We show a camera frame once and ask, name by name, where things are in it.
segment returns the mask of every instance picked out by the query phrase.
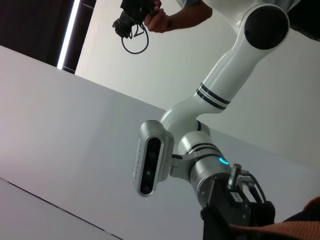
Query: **dark wall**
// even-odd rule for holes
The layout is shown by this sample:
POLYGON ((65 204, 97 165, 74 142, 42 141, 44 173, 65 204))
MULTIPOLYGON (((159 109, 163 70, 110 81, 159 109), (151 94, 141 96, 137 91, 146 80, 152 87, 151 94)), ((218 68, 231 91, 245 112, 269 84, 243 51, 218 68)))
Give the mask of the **dark wall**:
POLYGON ((46 62, 63 0, 0 0, 0 45, 46 62))
MULTIPOLYGON (((74 0, 0 0, 0 45, 57 66, 74 0)), ((81 0, 67 53, 75 71, 96 0, 81 0)))

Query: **person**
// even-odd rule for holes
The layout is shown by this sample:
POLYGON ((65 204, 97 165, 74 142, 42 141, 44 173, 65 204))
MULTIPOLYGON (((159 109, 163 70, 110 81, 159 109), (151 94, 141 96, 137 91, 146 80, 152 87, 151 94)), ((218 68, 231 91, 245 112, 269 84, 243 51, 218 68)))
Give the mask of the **person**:
MULTIPOLYGON (((290 27, 310 39, 320 40, 320 1, 319 0, 262 0, 275 4, 288 13, 290 27)), ((195 27, 209 19, 213 10, 202 0, 177 0, 181 10, 167 15, 160 0, 155 0, 156 15, 148 14, 144 25, 150 32, 165 33, 168 31, 195 27)))

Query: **fluorescent light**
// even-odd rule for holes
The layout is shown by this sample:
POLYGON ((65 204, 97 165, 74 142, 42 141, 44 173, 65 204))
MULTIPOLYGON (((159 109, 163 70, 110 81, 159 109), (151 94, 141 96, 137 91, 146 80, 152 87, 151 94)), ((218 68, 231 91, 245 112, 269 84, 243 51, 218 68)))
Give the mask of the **fluorescent light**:
POLYGON ((56 66, 60 70, 62 69, 64 62, 65 62, 65 58, 66 58, 66 54, 67 54, 67 50, 68 50, 68 46, 69 46, 69 42, 70 42, 70 37, 71 37, 72 30, 74 28, 79 4, 80 4, 80 0, 74 0, 71 15, 69 18, 68 27, 65 32, 63 45, 62 45, 61 52, 60 52, 58 65, 56 66))

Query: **white wall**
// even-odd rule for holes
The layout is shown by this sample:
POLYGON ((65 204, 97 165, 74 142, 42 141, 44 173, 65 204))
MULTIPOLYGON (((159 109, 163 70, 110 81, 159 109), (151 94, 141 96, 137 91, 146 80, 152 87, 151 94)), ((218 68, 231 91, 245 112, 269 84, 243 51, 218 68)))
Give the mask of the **white wall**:
MULTIPOLYGON (((235 34, 224 18, 193 29, 150 34, 148 50, 130 55, 111 27, 120 0, 98 0, 76 74, 162 109, 193 94, 235 34)), ((179 10, 163 0, 168 14, 179 10)), ((140 50, 145 39, 126 41, 140 50)), ((294 161, 317 165, 320 145, 320 43, 291 31, 276 52, 263 59, 227 110, 200 119, 211 128, 294 161)))
POLYGON ((111 234, 0 179, 0 238, 116 240, 111 234))
MULTIPOLYGON (((123 238, 194 240, 201 207, 169 178, 153 197, 134 190, 140 125, 164 110, 0 47, 0 177, 123 238)), ((231 163, 252 171, 276 220, 320 194, 319 171, 212 130, 231 163)))

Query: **black camera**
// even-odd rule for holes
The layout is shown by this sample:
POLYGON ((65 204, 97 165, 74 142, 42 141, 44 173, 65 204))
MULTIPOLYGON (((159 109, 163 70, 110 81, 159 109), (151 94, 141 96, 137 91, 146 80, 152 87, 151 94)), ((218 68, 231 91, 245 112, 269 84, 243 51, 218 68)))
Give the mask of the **black camera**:
POLYGON ((132 27, 143 27, 147 14, 154 15, 155 0, 122 0, 120 7, 123 9, 120 17, 113 23, 115 32, 123 38, 132 38, 132 27))

